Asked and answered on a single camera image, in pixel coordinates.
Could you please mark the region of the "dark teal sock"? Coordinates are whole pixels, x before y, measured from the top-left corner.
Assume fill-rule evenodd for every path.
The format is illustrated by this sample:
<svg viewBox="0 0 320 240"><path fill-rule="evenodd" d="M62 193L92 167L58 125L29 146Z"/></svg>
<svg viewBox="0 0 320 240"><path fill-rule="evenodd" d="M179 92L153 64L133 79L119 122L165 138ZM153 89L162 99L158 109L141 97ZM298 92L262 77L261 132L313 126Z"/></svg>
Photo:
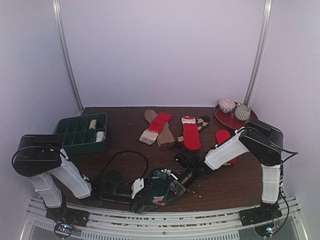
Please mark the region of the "dark teal sock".
<svg viewBox="0 0 320 240"><path fill-rule="evenodd" d="M168 168L157 167L151 170L148 178L145 179L147 193L146 200L143 202L144 206L157 208L158 206L170 206L175 201L166 200L164 198L168 187L174 178L171 176L172 171Z"/></svg>

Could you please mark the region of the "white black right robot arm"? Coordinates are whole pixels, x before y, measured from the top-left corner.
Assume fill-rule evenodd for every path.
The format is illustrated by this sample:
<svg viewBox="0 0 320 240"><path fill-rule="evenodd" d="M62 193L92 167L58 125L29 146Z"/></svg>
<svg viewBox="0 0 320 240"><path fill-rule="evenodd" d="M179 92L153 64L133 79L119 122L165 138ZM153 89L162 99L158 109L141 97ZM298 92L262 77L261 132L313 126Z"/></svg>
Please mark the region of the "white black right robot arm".
<svg viewBox="0 0 320 240"><path fill-rule="evenodd" d="M183 147L174 159L185 171L172 178L160 202L164 205L173 203L207 170L218 170L232 159L251 153L262 167L262 206L257 208L256 216L261 221L268 220L276 212L275 205L283 182L283 138L278 128L250 119L243 127L235 130L233 136L210 149L204 158Z"/></svg>

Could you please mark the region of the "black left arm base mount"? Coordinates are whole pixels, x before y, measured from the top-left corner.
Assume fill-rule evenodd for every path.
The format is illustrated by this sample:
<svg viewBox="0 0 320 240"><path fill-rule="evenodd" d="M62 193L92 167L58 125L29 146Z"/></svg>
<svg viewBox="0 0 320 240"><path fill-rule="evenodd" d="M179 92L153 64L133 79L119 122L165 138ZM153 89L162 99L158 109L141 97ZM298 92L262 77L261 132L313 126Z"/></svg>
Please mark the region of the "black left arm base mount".
<svg viewBox="0 0 320 240"><path fill-rule="evenodd" d="M86 227L90 213L69 207L47 208L46 217L56 223L68 224L71 226Z"/></svg>

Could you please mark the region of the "cream brown striped sock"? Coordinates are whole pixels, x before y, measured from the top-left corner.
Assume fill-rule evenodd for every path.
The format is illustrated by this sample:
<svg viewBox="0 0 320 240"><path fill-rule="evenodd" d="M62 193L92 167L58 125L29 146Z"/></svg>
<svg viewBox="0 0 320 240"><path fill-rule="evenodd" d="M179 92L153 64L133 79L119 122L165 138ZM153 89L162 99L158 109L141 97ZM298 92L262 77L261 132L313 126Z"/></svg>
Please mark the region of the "cream brown striped sock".
<svg viewBox="0 0 320 240"><path fill-rule="evenodd" d="M96 133L95 142L100 143L106 139L106 133L104 131L98 131Z"/></svg>

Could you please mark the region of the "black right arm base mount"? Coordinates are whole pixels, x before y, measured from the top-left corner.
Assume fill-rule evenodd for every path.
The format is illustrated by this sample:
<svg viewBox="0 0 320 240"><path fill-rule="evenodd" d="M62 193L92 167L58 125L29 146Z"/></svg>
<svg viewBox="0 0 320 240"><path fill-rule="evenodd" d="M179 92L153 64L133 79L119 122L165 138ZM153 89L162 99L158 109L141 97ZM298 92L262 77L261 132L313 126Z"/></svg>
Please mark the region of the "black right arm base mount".
<svg viewBox="0 0 320 240"><path fill-rule="evenodd" d="M242 226L255 225L280 218L282 212L278 203L270 204L262 202L260 206L241 210L239 218Z"/></svg>

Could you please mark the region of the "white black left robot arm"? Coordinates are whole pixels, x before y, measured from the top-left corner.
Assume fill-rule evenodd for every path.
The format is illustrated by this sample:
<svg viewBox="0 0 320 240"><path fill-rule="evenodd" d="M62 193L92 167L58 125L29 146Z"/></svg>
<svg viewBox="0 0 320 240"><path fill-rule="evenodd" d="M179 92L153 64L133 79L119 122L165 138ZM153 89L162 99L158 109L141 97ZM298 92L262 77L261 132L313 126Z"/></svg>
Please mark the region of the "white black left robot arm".
<svg viewBox="0 0 320 240"><path fill-rule="evenodd" d="M90 179L69 158L62 143L53 134L22 136L11 164L19 175L29 179L47 211L61 222L69 221L72 211L66 206L65 195L56 186L53 177L88 205L103 201L128 204L133 213L157 209L148 189L150 184L145 179L138 178L128 186L122 182L123 176L118 171L106 170L105 167L96 178Z"/></svg>

